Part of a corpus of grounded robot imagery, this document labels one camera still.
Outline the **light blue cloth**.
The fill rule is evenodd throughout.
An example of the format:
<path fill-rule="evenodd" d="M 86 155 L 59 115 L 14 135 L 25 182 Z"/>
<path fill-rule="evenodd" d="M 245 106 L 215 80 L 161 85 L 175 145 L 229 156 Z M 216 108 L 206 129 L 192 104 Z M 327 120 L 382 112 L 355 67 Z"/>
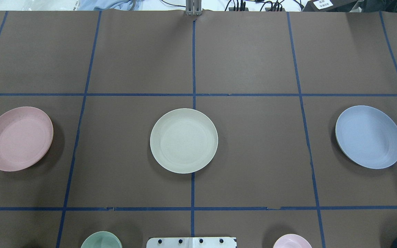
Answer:
<path fill-rule="evenodd" d="M 137 10 L 139 0 L 81 0 L 79 11 L 102 11 L 107 9 L 117 9 L 123 11 Z"/>

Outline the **aluminium frame post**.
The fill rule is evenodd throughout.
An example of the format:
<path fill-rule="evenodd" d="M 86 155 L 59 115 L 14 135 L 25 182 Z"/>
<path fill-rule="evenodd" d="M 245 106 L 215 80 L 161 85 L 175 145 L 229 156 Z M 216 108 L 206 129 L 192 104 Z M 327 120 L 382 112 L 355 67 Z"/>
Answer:
<path fill-rule="evenodd" d="M 186 0 L 185 1 L 185 14 L 187 16 L 200 16 L 202 15 L 202 1 L 201 0 Z"/>

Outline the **green bowl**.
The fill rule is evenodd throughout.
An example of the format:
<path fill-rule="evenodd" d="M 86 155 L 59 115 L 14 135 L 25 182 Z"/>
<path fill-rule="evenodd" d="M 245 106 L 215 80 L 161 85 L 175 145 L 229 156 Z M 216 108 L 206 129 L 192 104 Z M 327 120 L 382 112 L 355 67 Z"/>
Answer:
<path fill-rule="evenodd" d="M 88 236 L 81 248 L 122 248 L 119 238 L 111 232 L 99 231 Z"/>

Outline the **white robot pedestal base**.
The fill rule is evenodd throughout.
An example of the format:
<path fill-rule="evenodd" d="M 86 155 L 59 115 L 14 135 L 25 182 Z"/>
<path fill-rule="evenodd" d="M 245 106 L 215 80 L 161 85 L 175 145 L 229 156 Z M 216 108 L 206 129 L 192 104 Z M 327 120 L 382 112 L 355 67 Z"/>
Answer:
<path fill-rule="evenodd" d="M 147 248 L 236 248 L 235 237 L 154 237 Z"/>

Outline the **pink plate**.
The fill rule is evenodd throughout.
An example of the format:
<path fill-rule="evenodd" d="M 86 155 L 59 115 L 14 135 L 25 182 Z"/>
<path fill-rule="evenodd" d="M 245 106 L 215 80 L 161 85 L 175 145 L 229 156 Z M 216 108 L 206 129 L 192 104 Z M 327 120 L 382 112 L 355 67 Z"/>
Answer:
<path fill-rule="evenodd" d="M 39 162 L 48 152 L 54 127 L 47 113 L 22 106 L 0 116 L 0 171 L 15 172 Z"/>

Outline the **blue plate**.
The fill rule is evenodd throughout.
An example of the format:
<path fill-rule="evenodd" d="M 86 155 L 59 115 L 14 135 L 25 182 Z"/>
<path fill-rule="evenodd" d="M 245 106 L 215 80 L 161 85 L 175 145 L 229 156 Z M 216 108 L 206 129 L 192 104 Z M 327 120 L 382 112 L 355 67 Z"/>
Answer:
<path fill-rule="evenodd" d="M 335 124 L 335 138 L 341 151 L 362 167 L 383 169 L 397 162 L 397 125 L 372 106 L 344 110 Z"/>

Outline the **pink bowl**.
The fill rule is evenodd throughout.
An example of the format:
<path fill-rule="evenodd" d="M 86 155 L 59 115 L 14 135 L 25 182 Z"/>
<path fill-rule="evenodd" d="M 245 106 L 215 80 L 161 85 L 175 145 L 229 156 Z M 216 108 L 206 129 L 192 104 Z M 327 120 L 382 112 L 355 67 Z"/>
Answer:
<path fill-rule="evenodd" d="M 276 240 L 273 248 L 312 248 L 312 246 L 300 235 L 285 234 Z"/>

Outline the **cream white plate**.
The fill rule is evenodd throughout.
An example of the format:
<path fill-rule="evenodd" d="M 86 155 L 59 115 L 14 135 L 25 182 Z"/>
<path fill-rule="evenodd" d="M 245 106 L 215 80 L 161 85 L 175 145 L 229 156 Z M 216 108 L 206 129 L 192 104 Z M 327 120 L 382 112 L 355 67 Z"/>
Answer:
<path fill-rule="evenodd" d="M 207 115 L 191 108 L 179 108 L 161 116 L 150 133 L 154 159 L 173 173 L 195 173 L 214 158 L 219 137 Z"/>

